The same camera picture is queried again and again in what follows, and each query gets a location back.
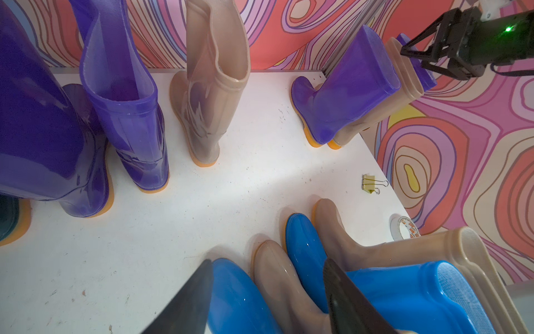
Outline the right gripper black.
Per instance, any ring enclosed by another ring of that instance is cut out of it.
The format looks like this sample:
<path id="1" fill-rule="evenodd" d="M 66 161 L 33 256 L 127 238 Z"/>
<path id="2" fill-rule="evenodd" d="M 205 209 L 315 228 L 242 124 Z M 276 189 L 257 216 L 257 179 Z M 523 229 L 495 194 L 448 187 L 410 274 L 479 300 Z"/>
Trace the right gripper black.
<path id="1" fill-rule="evenodd" d="M 451 9 L 401 48 L 422 68 L 467 81 L 485 69 L 505 77 L 532 76 L 532 70 L 499 72 L 497 67 L 533 58 L 533 11 L 483 22 L 478 8 Z"/>

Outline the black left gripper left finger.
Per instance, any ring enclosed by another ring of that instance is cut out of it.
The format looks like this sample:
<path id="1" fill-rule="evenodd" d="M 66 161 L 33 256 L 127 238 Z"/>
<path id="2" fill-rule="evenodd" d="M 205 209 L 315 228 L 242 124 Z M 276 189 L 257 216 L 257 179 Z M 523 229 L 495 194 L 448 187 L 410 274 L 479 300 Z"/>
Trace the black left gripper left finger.
<path id="1" fill-rule="evenodd" d="M 213 286 L 213 262 L 204 260 L 143 333 L 204 333 Z"/>

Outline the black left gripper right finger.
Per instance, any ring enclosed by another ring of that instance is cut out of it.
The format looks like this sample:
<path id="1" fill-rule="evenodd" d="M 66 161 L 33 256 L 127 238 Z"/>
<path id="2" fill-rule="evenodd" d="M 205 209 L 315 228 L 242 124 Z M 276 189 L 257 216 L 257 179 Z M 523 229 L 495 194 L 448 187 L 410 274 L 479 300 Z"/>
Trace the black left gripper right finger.
<path id="1" fill-rule="evenodd" d="M 331 258 L 325 261 L 323 282 L 333 333 L 396 332 Z"/>

